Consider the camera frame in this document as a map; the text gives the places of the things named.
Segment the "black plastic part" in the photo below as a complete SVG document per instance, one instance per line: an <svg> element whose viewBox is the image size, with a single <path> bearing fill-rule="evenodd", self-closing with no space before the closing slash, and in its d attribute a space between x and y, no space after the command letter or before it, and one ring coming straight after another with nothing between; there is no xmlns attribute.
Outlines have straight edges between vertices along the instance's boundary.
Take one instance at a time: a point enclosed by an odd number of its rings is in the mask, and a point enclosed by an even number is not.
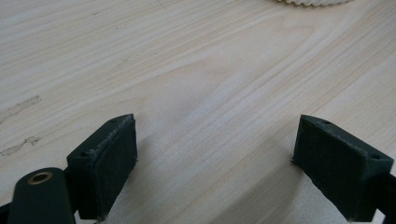
<svg viewBox="0 0 396 224"><path fill-rule="evenodd" d="M7 223L9 207L11 207L11 203L7 203L0 207L0 224Z"/></svg>
<svg viewBox="0 0 396 224"><path fill-rule="evenodd" d="M378 178L377 183L373 200L378 209L387 216L384 223L396 223L396 177L384 175Z"/></svg>
<svg viewBox="0 0 396 224"><path fill-rule="evenodd" d="M292 161L348 221L372 221L393 159L324 119L302 115Z"/></svg>
<svg viewBox="0 0 396 224"><path fill-rule="evenodd" d="M134 124L134 115L114 118L67 156L68 182L77 184L72 204L81 218L106 219L136 164Z"/></svg>
<svg viewBox="0 0 396 224"><path fill-rule="evenodd" d="M64 171L45 168L20 179L7 223L74 224Z"/></svg>

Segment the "black rubber pad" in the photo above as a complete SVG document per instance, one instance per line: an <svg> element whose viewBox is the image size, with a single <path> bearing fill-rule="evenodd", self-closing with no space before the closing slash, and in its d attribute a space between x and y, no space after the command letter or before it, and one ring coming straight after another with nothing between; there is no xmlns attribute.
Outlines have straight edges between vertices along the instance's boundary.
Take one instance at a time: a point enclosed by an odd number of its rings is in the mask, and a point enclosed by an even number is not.
<svg viewBox="0 0 396 224"><path fill-rule="evenodd" d="M292 161L348 221L372 221L375 180L393 159L324 119L302 115Z"/></svg>
<svg viewBox="0 0 396 224"><path fill-rule="evenodd" d="M67 156L83 219L105 220L137 159L134 115L106 122Z"/></svg>

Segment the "screw hole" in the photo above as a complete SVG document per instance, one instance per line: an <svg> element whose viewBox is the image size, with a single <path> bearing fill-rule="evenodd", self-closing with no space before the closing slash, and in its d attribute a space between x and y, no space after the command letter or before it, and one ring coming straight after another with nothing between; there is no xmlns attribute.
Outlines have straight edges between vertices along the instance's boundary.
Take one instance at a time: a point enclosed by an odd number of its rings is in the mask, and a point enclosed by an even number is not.
<svg viewBox="0 0 396 224"><path fill-rule="evenodd" d="M38 184L46 182L51 177L52 177L51 172L39 173L39 174L36 174L36 175L33 175L32 177L30 177L29 180L27 181L27 183L30 185L38 185Z"/></svg>
<svg viewBox="0 0 396 224"><path fill-rule="evenodd" d="M381 159L378 155L372 155L372 158L375 159L375 160Z"/></svg>

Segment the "wood grain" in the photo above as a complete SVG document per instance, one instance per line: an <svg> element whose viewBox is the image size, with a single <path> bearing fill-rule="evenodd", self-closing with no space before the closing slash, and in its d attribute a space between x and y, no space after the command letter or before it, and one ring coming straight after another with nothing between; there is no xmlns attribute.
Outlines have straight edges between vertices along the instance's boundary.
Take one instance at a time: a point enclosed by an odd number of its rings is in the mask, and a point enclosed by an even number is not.
<svg viewBox="0 0 396 224"><path fill-rule="evenodd" d="M347 223L290 164L301 114L396 159L394 0L0 5L0 204L127 113L139 162L106 223Z"/></svg>

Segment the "light wood table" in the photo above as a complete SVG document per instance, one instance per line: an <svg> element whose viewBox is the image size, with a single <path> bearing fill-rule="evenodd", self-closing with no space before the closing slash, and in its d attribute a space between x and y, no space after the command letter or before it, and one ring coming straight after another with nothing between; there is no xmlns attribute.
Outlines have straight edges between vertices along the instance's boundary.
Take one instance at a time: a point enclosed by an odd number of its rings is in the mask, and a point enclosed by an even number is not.
<svg viewBox="0 0 396 224"><path fill-rule="evenodd" d="M128 113L106 223L347 223L290 163L299 117L396 159L396 1L0 2L0 204Z"/></svg>

